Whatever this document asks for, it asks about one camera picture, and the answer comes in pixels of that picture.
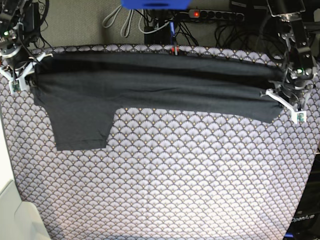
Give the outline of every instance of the white cable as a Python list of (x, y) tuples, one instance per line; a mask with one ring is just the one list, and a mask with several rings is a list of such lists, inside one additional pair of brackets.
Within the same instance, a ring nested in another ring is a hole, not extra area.
[(164, 29), (166, 26), (168, 26), (168, 25), (170, 24), (170, 21), (173, 19), (173, 18), (171, 18), (170, 21), (168, 21), (167, 23), (165, 23), (163, 26), (157, 28), (156, 30), (147, 31), (147, 32), (146, 32), (146, 31), (142, 31), (142, 29), (141, 29), (141, 27), (140, 27), (142, 18), (143, 18), (143, 17), (141, 16), (141, 17), (140, 17), (140, 20), (139, 20), (139, 23), (138, 23), (138, 27), (139, 27), (140, 32), (142, 32), (143, 34), (154, 34), (154, 33), (158, 32), (159, 30)]
[[(121, 9), (122, 9), (122, 6), (119, 5), (115, 10), (113, 10), (112, 13), (110, 13), (108, 16), (106, 16), (102, 21), (102, 27), (104, 27), (105, 29), (110, 28), (114, 24)], [(114, 15), (114, 17), (113, 17), (111, 23), (109, 25), (106, 25), (106, 23), (109, 21), (110, 18), (112, 18), (113, 15)]]
[(134, 10), (129, 11), (128, 17), (126, 18), (126, 20), (121, 28), (120, 35), (123, 38), (127, 38), (130, 34), (131, 22), (132, 22), (132, 18), (134, 16), (134, 13), (135, 13)]
[[(102, 21), (102, 27), (104, 27), (105, 29), (110, 28), (115, 23), (115, 20), (116, 20), (118, 14), (120, 13), (121, 9), (122, 9), (122, 5), (119, 5), (115, 10), (113, 10), (113, 12), (111, 12), (108, 16), (106, 16)], [(127, 38), (130, 34), (131, 22), (132, 22), (132, 18), (134, 16), (134, 13), (135, 13), (134, 10), (129, 11), (128, 17), (126, 18), (126, 20), (121, 28), (120, 35), (123, 38)], [(113, 19), (112, 19), (111, 23), (109, 25), (106, 25), (107, 22), (112, 17), (113, 17)]]

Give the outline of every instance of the cable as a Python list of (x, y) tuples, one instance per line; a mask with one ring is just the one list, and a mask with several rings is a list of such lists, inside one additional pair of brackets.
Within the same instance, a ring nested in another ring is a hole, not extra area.
[(185, 39), (187, 40), (189, 46), (191, 46), (191, 43), (190, 43), (190, 41), (189, 41), (189, 39), (188, 39), (188, 37), (187, 37), (187, 36), (190, 37), (190, 35), (189, 35), (188, 33), (185, 33), (185, 32), (184, 32), (184, 30), (181, 28), (181, 23), (179, 23), (179, 31), (178, 31), (175, 35), (177, 36), (178, 34), (184, 35), (184, 37), (185, 37)]
[[(223, 45), (223, 47), (229, 47), (232, 48), (232, 45), (237, 42), (238, 40), (240, 40), (242, 42), (240, 49), (243, 50), (243, 47), (246, 46), (246, 50), (252, 51), (252, 49), (250, 47), (248, 47), (248, 42), (249, 42), (249, 37), (250, 36), (259, 36), (260, 34), (256, 31), (256, 30), (252, 30), (252, 29), (244, 29), (241, 31), (238, 31), (237, 28), (235, 28), (236, 33), (230, 37), (229, 39), (227, 39), (227, 41), (225, 42), (225, 44)], [(246, 36), (245, 38), (247, 39), (245, 42), (242, 39), (243, 36)], [(269, 58), (271, 60), (273, 60), (275, 63), (283, 63), (283, 59), (276, 59), (272, 56), (272, 54), (269, 51), (269, 48), (266, 46), (265, 42), (270, 42), (272, 43), (272, 45), (278, 50), (279, 53), (281, 53), (282, 55), (284, 54), (283, 50), (281, 50), (279, 48), (279, 44), (282, 44), (283, 46), (286, 46), (285, 42), (280, 41), (277, 37), (270, 35), (270, 33), (266, 33), (264, 32), (262, 34), (262, 45), (265, 48), (266, 54), (269, 56)]]
[(40, 0), (38, 0), (38, 3), (39, 3), (39, 14), (42, 16), (45, 10), (46, 4)]
[(164, 29), (166, 26), (168, 26), (169, 24), (170, 24), (170, 21), (171, 20), (173, 20), (173, 18), (171, 18), (168, 22), (166, 22), (163, 26), (161, 26), (161, 27), (159, 27), (159, 28), (157, 28), (157, 29), (155, 29), (155, 30), (152, 30), (152, 31), (143, 31), (142, 29), (141, 29), (141, 20), (143, 19), (143, 17), (141, 16), (140, 17), (140, 20), (139, 20), (139, 23), (138, 23), (138, 28), (139, 28), (139, 30), (140, 30), (140, 32), (142, 32), (143, 34), (154, 34), (154, 33), (156, 33), (156, 32), (158, 32), (158, 31), (160, 31), (161, 29)]
[(44, 37), (40, 34), (40, 39), (45, 43), (44, 46), (47, 44), (50, 48), (52, 48), (51, 44), (47, 42), (47, 40), (44, 39)]
[[(102, 21), (102, 27), (105, 28), (105, 29), (110, 28), (115, 23), (115, 20), (116, 20), (116, 18), (118, 16), (119, 12), (121, 11), (121, 9), (122, 9), (122, 5), (119, 5), (108, 16), (106, 16)], [(131, 22), (132, 22), (132, 18), (134, 16), (134, 13), (135, 13), (134, 10), (130, 10), (129, 13), (128, 13), (128, 16), (127, 16), (127, 18), (126, 18), (126, 20), (124, 22), (124, 24), (122, 25), (122, 28), (121, 28), (121, 31), (120, 31), (120, 35), (123, 38), (129, 37), (130, 29), (131, 29)], [(109, 25), (106, 25), (107, 22), (111, 18), (112, 18), (111, 23)]]
[(46, 27), (40, 31), (41, 33), (44, 32), (45, 30), (47, 30), (49, 27), (47, 20), (44, 20), (44, 23), (46, 24)]
[(194, 38), (194, 36), (191, 34), (191, 32), (190, 32), (190, 30), (189, 30), (189, 28), (188, 28), (188, 26), (186, 25), (186, 23), (185, 22), (182, 22), (183, 23), (183, 25), (181, 25), (181, 27), (187, 32), (187, 34), (189, 35), (189, 37), (191, 38), (191, 40), (193, 41), (193, 43), (196, 45), (196, 46), (199, 46), (199, 43), (198, 43), (198, 41)]
[(149, 27), (149, 23), (152, 23), (152, 21), (149, 21), (149, 19), (145, 15), (143, 15), (141, 12), (139, 12), (138, 10), (135, 9), (134, 11), (136, 11), (138, 14), (140, 14), (144, 18), (147, 26)]
[(48, 15), (49, 6), (50, 6), (50, 1), (49, 0), (45, 0), (44, 12), (43, 12), (42, 18), (40, 19), (39, 25), (37, 27), (35, 27), (32, 31), (25, 32), (26, 34), (32, 35), (32, 34), (36, 33), (38, 30), (40, 30), (42, 24), (45, 22), (46, 17)]
[(12, 78), (13, 78), (13, 82), (15, 82), (16, 79), (17, 79), (16, 67), (15, 67), (15, 65), (13, 65), (13, 69), (12, 69)]
[(45, 43), (44, 41), (42, 41), (43, 46), (40, 47), (40, 46), (39, 46), (39, 45), (40, 45), (40, 40), (41, 40), (41, 38), (38, 37), (38, 39), (36, 40), (36, 42), (33, 42), (33, 46), (34, 46), (36, 49), (43, 49), (43, 48), (46, 46), (46, 43)]
[(229, 36), (225, 39), (224, 44), (222, 45), (222, 48), (228, 48), (225, 44), (228, 42), (228, 40), (232, 37), (234, 31), (236, 30), (236, 24), (234, 24)]
[(298, 104), (298, 111), (301, 111), (302, 110), (302, 104), (301, 104), (301, 101), (299, 99), (299, 97), (294, 93), (294, 91), (290, 90), (287, 86), (286, 86), (286, 83), (285, 83), (285, 80), (287, 78), (287, 75), (288, 75), (288, 71), (289, 71), (289, 59), (288, 59), (288, 56), (287, 54), (289, 54), (289, 49), (288, 49), (288, 46), (287, 46), (287, 51), (285, 52), (284, 54), (284, 62), (283, 62), (283, 66), (286, 65), (285, 67), (285, 71), (284, 71), (284, 76), (282, 78), (282, 87), (287, 90), (288, 92), (290, 92), (297, 100), (297, 104)]
[(22, 47), (26, 50), (26, 52), (29, 54), (30, 57), (32, 57), (37, 64), (41, 64), (38, 59), (36, 58), (36, 56), (34, 56), (31, 51), (26, 47), (26, 45), (24, 44), (24, 41), (22, 40), (22, 33), (21, 33), (21, 27), (23, 27), (23, 23), (22, 22), (18, 22), (18, 29), (17, 29), (17, 35), (18, 35), (18, 39), (22, 45)]
[(262, 22), (262, 24), (261, 24), (261, 26), (260, 26), (259, 36), (258, 36), (258, 38), (257, 38), (257, 40), (256, 40), (256, 42), (255, 42), (255, 48), (254, 48), (255, 51), (257, 51), (259, 41), (260, 41), (262, 35), (264, 34), (265, 27), (266, 27), (267, 23), (269, 22), (269, 20), (270, 20), (271, 18), (272, 18), (272, 16), (268, 14), (268, 15), (264, 18), (264, 20), (263, 20), (263, 22)]
[(120, 35), (121, 37), (123, 38), (127, 38), (129, 37), (129, 34), (130, 34), (130, 28), (131, 28), (131, 22), (132, 22), (132, 18), (134, 16), (134, 11), (133, 10), (130, 10), (129, 11), (129, 14), (128, 14), (128, 17), (126, 18), (122, 28), (121, 28), (121, 31), (120, 31)]
[[(102, 21), (102, 27), (104, 27), (105, 29), (110, 28), (114, 24), (121, 9), (122, 9), (122, 5), (119, 5), (115, 10), (113, 10), (113, 12), (111, 12), (108, 16), (106, 16)], [(112, 16), (114, 16), (114, 17), (113, 17), (111, 23), (109, 25), (106, 25), (106, 23), (109, 21), (109, 19)]]
[[(219, 44), (220, 38), (221, 38), (221, 35), (222, 35), (222, 33), (224, 32), (224, 30), (227, 29), (227, 27), (229, 27), (229, 26), (228, 26), (228, 25), (221, 25), (221, 26), (219, 26), (219, 27), (216, 28), (215, 33), (214, 33), (214, 37), (215, 37), (215, 40), (216, 40), (216, 43), (215, 43), (215, 47), (216, 47), (216, 48), (217, 48), (218, 46), (221, 48), (221, 45)], [(223, 28), (223, 29), (220, 31), (219, 37), (217, 38), (217, 34), (216, 34), (216, 33), (218, 32), (218, 29), (221, 29), (221, 28)]]

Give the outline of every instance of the power strip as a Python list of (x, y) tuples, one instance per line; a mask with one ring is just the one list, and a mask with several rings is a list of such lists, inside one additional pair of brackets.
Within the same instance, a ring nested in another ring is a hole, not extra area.
[(189, 18), (203, 20), (224, 20), (244, 22), (245, 15), (243, 13), (235, 13), (230, 11), (200, 10), (190, 9)]

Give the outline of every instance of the gray floor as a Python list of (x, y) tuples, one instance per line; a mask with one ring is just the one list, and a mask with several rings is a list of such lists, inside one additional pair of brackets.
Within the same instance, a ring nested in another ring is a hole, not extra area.
[[(52, 46), (79, 46), (94, 44), (143, 44), (144, 35), (138, 30), (140, 16), (133, 16), (131, 31), (128, 38), (120, 36), (120, 29), (124, 24), (128, 10), (123, 8), (114, 25), (105, 29), (102, 21), (109, 15), (121, 0), (53, 0), (47, 16), (49, 27), (42, 34)], [(191, 8), (228, 10), (228, 0), (193, 0)], [(198, 40), (200, 46), (214, 47), (215, 25), (188, 24), (190, 31)], [(180, 45), (188, 42), (182, 35), (178, 38)], [(318, 53), (318, 41), (313, 45), (314, 53)]]

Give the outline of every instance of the red power switch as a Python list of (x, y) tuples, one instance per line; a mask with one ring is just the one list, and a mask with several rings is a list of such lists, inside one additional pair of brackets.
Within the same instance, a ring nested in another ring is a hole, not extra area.
[(195, 10), (195, 11), (193, 12), (193, 16), (194, 16), (195, 18), (199, 18), (199, 17), (200, 17), (200, 11)]

